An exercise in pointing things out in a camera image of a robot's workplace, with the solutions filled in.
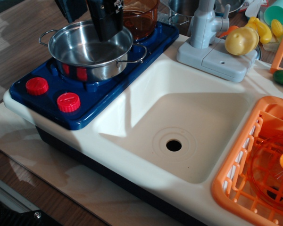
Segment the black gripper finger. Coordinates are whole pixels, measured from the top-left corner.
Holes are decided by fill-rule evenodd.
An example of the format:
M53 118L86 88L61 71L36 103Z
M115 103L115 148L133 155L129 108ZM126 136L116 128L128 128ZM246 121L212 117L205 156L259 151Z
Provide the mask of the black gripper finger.
M100 41L108 41L123 29L123 0L87 0Z
M85 0L55 0L55 3L68 23L79 19L88 10Z

